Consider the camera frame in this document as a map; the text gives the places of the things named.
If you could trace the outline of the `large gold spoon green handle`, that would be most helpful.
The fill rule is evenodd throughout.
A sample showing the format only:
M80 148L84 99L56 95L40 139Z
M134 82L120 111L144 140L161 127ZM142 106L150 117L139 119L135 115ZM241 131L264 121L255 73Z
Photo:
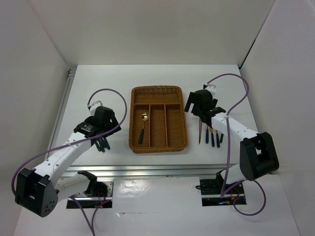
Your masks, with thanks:
M143 113L141 119L143 121L143 124L142 124L141 132L140 132L140 136L138 140L139 144L143 143L145 124L149 120L149 113Z

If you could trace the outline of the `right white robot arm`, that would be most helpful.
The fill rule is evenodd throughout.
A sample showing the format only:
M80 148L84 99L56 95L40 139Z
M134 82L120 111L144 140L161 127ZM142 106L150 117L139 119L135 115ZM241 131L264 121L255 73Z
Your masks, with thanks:
M224 134L231 144L238 143L239 163L221 171L221 177L215 180L215 188L221 193L227 192L233 183L254 181L279 169L280 164L272 136L251 130L232 118L226 110L216 107L217 100L206 89L189 94L185 112L192 107L191 113L214 130Z

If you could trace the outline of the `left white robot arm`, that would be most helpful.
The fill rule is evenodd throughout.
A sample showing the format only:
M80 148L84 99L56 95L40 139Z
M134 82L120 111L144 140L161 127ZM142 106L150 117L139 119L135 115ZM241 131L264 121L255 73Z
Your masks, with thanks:
M46 217L63 199L78 193L92 196L99 190L105 192L106 186L88 171L78 171L66 178L62 175L90 148L99 152L109 150L106 138L120 130L112 109L104 106L93 108L91 116L74 128L63 147L33 169L23 168L16 175L15 203Z

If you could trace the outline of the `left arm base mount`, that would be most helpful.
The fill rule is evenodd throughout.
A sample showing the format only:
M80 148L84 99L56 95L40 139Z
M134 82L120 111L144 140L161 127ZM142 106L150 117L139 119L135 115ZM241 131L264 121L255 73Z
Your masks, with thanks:
M112 208L114 182L97 179L95 175L87 171L78 171L77 173L89 180L85 191L72 195L82 208Z

